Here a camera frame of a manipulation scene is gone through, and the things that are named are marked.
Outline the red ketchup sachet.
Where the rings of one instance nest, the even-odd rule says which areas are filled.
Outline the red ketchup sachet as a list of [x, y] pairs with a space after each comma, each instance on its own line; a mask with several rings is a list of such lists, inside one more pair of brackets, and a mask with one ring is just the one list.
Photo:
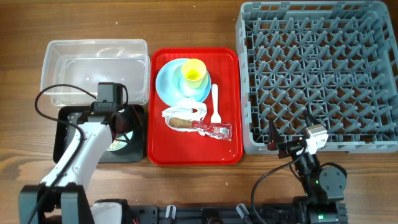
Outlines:
[[193, 121], [192, 128], [202, 131], [211, 138], [232, 141], [233, 125], [229, 123], [208, 123], [204, 121]]

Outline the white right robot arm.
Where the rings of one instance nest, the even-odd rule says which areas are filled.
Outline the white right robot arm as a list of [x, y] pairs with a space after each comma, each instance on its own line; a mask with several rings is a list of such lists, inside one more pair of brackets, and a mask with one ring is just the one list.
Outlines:
[[333, 162], [320, 163], [317, 151], [328, 140], [328, 130], [308, 111], [305, 128], [298, 140], [285, 141], [273, 121], [269, 121], [268, 149], [278, 151], [280, 159], [293, 161], [304, 196], [294, 197], [287, 205], [272, 205], [263, 214], [272, 223], [348, 223], [344, 190], [347, 171]]

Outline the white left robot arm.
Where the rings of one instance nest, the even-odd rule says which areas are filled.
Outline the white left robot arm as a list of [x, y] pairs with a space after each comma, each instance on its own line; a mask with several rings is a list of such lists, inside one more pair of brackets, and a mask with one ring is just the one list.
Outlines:
[[95, 103], [72, 124], [76, 134], [52, 171], [38, 185], [19, 194], [21, 223], [130, 223], [125, 199], [100, 200], [90, 206], [86, 188], [102, 155], [116, 136], [134, 125], [130, 109]]

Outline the yellow plastic cup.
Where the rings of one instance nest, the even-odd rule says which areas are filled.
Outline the yellow plastic cup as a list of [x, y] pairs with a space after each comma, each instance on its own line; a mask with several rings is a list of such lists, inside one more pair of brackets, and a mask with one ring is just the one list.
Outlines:
[[182, 75], [190, 88], [198, 88], [206, 75], [206, 65], [197, 58], [188, 59], [182, 65]]

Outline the white napkin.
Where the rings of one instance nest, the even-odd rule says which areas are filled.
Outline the white napkin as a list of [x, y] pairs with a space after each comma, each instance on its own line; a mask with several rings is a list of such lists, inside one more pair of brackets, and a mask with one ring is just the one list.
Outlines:
[[162, 117], [165, 119], [166, 125], [180, 132], [198, 132], [200, 135], [204, 136], [205, 133], [196, 129], [183, 129], [183, 128], [173, 128], [169, 125], [170, 118], [180, 118], [186, 119], [191, 122], [193, 121], [203, 121], [207, 114], [207, 106], [204, 103], [197, 102], [194, 98], [183, 98], [175, 106], [171, 106], [163, 110]]

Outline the mint green bowl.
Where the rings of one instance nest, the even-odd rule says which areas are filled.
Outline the mint green bowl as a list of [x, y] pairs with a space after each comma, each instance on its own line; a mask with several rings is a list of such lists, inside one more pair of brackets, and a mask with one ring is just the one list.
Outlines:
[[118, 134], [117, 138], [111, 143], [107, 151], [114, 152], [126, 147], [132, 142], [133, 135], [133, 131], [128, 132], [127, 134]]

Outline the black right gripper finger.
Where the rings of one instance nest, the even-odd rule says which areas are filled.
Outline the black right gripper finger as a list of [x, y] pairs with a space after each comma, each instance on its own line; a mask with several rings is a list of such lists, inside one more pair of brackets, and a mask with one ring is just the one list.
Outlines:
[[303, 112], [303, 115], [305, 117], [305, 124], [307, 127], [314, 126], [320, 124], [318, 120], [316, 120], [309, 112], [309, 110], [305, 110]]
[[270, 151], [276, 151], [279, 149], [279, 145], [281, 145], [282, 143], [283, 140], [274, 124], [274, 121], [270, 119], [267, 148]]

